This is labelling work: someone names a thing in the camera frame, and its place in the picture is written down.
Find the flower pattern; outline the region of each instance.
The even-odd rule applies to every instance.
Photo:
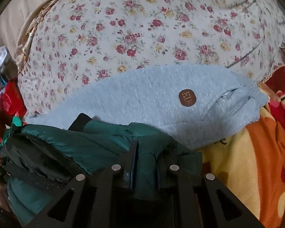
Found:
[[[272,0],[59,0],[18,85],[29,112],[49,113],[82,86],[154,65],[218,64],[260,81],[283,41]]]

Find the silver screw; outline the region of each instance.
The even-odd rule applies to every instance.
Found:
[[[77,181],[82,181],[83,179],[85,179],[85,176],[83,174],[79,174],[76,176]]]
[[[113,164],[111,169],[114,171],[120,170],[122,167],[119,164]]]
[[[215,175],[213,175],[212,173],[208,173],[206,174],[206,178],[210,181],[213,181],[215,179]]]
[[[180,169],[179,166],[176,165],[176,164],[171,164],[171,165],[170,165],[170,170],[178,171],[179,169]]]

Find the beige fabric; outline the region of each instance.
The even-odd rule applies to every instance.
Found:
[[[17,61],[16,50],[32,21],[52,0],[12,0],[0,16],[0,46],[6,45]]]

